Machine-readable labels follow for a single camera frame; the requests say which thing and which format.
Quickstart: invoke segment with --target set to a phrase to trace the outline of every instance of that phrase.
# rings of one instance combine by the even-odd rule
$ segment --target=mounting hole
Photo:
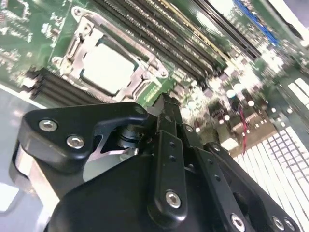
[[[216,179],[216,181],[218,181],[218,182],[220,182],[221,181],[221,178],[220,178],[220,176],[218,176],[218,175],[214,175],[214,178]]]
[[[136,111],[137,113],[141,114],[141,115],[144,114],[143,109],[140,108],[139,106],[135,106],[135,111]]]
[[[176,158],[174,156],[169,156],[169,160],[172,162],[176,162]]]
[[[175,145],[173,142],[170,142],[169,145],[170,145],[171,147],[173,147],[173,148],[176,147],[176,145]]]

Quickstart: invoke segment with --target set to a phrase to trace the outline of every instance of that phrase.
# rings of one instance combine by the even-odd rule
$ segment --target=dimm slot
[[[147,29],[140,28],[141,24],[134,20],[128,13],[123,13],[119,7],[110,3],[106,0],[93,0],[99,7],[104,8],[113,17],[117,18],[120,23],[126,25],[128,30],[132,31],[134,36],[138,35],[138,37],[142,40],[145,40],[152,48],[154,48],[157,52],[162,53],[163,56],[170,58],[178,67],[182,68],[186,71],[190,76],[196,79],[198,83],[202,86],[206,86],[204,73],[199,70],[197,67],[194,67],[189,61],[185,60],[180,54],[170,49],[164,43],[160,41],[160,39],[151,34]]]

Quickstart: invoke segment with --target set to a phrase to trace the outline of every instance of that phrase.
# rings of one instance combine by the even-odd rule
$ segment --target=ram slot
[[[143,22],[139,22],[123,7],[119,6],[116,2],[110,2],[108,0],[93,0],[95,3],[108,11],[113,17],[117,18],[119,22],[127,27],[128,30],[134,33],[134,36],[146,41],[150,47],[154,48],[156,52],[169,58],[178,67],[182,68],[186,73],[196,79],[196,81],[204,86],[205,73],[188,59],[179,53],[179,50],[174,47],[170,47],[163,38],[159,38],[156,32],[152,32],[143,25]]]
[[[206,14],[207,18],[229,37],[248,58],[255,60],[261,53],[248,41],[223,15],[221,15],[207,0],[193,0]]]

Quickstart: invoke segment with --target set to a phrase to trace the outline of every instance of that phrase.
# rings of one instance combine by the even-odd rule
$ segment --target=capacitor
[[[238,112],[240,100],[237,96],[234,96],[233,98],[229,98],[228,102],[230,103],[231,109]]]
[[[199,121],[197,121],[197,120],[194,121],[194,127],[195,127],[196,132],[200,132],[201,128],[200,128]]]
[[[244,89],[241,93],[245,97],[246,102],[248,103],[248,105],[251,106],[251,107],[254,106],[254,100],[253,100],[251,94],[248,92],[248,90]]]

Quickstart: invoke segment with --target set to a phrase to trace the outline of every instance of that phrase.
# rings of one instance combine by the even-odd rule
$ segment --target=black memory slot
[[[196,42],[194,42],[190,37],[188,37],[185,34],[185,32],[183,31],[183,28],[184,28],[184,26],[182,25],[183,22],[179,21],[177,17],[175,17],[174,15],[171,15],[171,13],[169,11],[165,11],[165,13],[169,17],[172,17],[173,20],[175,20],[175,22],[180,25],[179,26],[180,28],[177,28],[177,26],[174,25],[173,22],[171,22],[169,19],[165,18],[159,11],[157,11],[155,9],[155,7],[153,5],[148,4],[145,0],[135,0],[135,1],[139,2],[140,7],[145,12],[147,12],[150,15],[152,15],[152,17],[154,17],[156,20],[160,19],[160,23],[162,25],[164,25],[165,27],[169,28],[169,30],[172,31],[173,33],[177,34],[178,37],[183,38],[183,41],[188,43],[192,47],[192,50],[194,50],[194,52],[196,52],[197,54],[202,56],[203,59],[205,59],[214,69],[216,69],[219,66],[219,62],[214,57],[209,55],[205,50],[202,50],[202,48],[200,46],[198,46],[196,44]],[[199,37],[196,36],[196,38],[197,38],[199,43],[204,44],[205,47],[209,47]]]
[[[222,14],[220,14],[207,0],[193,0],[208,16],[208,19],[222,29],[236,45],[251,60],[261,56],[261,53],[247,40]]]
[[[99,7],[107,10],[115,18],[117,18],[123,25],[125,25],[130,31],[134,33],[135,36],[139,36],[141,39],[145,40],[151,47],[153,47],[161,55],[169,58],[172,62],[175,63],[178,67],[182,68],[185,72],[190,74],[193,78],[197,80],[198,83],[205,82],[205,76],[203,73],[200,73],[200,70],[194,69],[190,66],[182,57],[179,57],[172,49],[164,47],[159,44],[154,38],[149,36],[146,32],[138,28],[134,23],[130,22],[127,18],[124,17],[124,14],[119,13],[119,7],[115,6],[114,3],[107,2],[106,0],[93,0]]]
[[[144,26],[151,30],[152,33],[157,33],[157,35],[159,35],[160,38],[164,40],[165,43],[167,43],[170,47],[174,49],[177,48],[183,56],[191,60],[192,63],[194,63],[201,70],[206,70],[208,73],[212,74],[212,68],[210,69],[209,67],[207,67],[207,65],[201,62],[203,56],[199,54],[199,52],[194,47],[189,46],[189,44],[187,44],[182,39],[182,36],[179,36],[179,34],[174,29],[172,29],[171,27],[167,27],[167,25],[164,24],[162,21],[159,21],[158,18],[153,17],[153,13],[150,12],[148,9],[144,8],[143,5],[139,3],[136,4],[132,0],[118,0],[118,3],[121,4],[124,8],[126,8],[129,12],[131,12],[131,14],[134,15],[135,18],[138,18],[140,22],[143,22]],[[136,7],[138,7],[139,10],[142,10],[142,13],[136,10]]]
[[[90,105],[90,104],[92,104],[92,102],[84,100],[83,98],[80,98],[78,95],[76,95],[76,94],[74,94],[74,93],[72,93],[70,91],[67,91],[66,89],[64,89],[62,87],[57,86],[57,85],[55,85],[52,82],[43,80],[41,82],[41,88],[42,87],[43,88],[47,88],[47,89],[52,89],[55,94],[58,94],[58,95],[64,97],[65,99],[74,101],[74,102],[79,103],[81,105]]]
[[[49,72],[47,69],[27,72],[27,76],[37,80],[32,98],[46,95],[46,97],[48,96],[48,98],[51,98],[51,101],[54,101],[55,103],[60,102],[61,106],[104,103],[96,97],[91,96],[89,93],[71,85],[66,80]]]
[[[64,91],[71,92],[75,96],[78,96],[78,98],[90,102],[91,104],[100,104],[102,101],[99,99],[96,99],[95,97],[91,96],[90,94],[78,89],[77,87],[71,85],[66,80],[63,80],[62,78],[58,77],[57,75],[52,74],[51,72],[45,70],[44,73],[42,73],[42,79],[45,81],[49,81],[57,85],[58,88],[62,88]]]

